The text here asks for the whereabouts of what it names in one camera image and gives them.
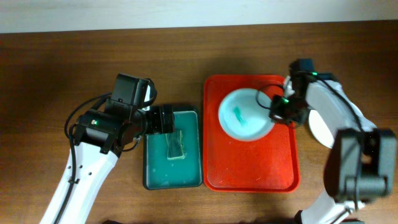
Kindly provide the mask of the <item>white plate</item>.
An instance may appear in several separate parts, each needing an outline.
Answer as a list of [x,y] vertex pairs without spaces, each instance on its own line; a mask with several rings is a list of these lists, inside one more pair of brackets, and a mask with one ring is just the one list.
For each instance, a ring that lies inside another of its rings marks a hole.
[[335,137],[317,111],[310,111],[308,125],[313,136],[320,144],[329,149],[333,147]]

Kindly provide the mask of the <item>light blue plate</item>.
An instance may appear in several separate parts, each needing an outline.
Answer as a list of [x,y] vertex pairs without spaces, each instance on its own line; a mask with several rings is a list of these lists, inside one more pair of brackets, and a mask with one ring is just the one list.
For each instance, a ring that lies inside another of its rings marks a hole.
[[218,120],[223,131],[239,141],[255,141],[274,127],[269,117],[271,99],[253,88],[229,93],[220,103]]

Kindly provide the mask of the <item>green yellow sponge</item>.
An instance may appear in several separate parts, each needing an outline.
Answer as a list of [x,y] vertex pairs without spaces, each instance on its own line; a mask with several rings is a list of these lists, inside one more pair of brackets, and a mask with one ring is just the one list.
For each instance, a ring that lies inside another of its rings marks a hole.
[[184,148],[182,131],[176,129],[175,132],[166,134],[165,138],[167,143],[167,159],[184,159],[187,153]]

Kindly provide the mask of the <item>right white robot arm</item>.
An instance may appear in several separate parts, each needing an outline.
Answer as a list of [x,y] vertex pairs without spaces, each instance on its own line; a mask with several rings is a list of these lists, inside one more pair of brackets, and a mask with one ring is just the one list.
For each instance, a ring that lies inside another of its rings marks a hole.
[[341,223],[353,212],[392,193],[397,138],[379,129],[344,94],[332,73],[317,72],[310,59],[289,65],[283,95],[274,96],[269,117],[288,127],[316,111],[333,135],[323,172],[323,192],[294,223]]

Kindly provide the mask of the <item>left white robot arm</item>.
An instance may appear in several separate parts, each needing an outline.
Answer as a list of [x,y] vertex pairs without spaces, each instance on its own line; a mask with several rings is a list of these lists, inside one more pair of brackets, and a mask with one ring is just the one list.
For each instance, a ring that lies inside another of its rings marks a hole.
[[64,132],[70,153],[42,223],[84,223],[97,194],[128,144],[175,130],[171,105],[155,106],[150,78],[118,74],[113,91],[92,98],[93,106]]

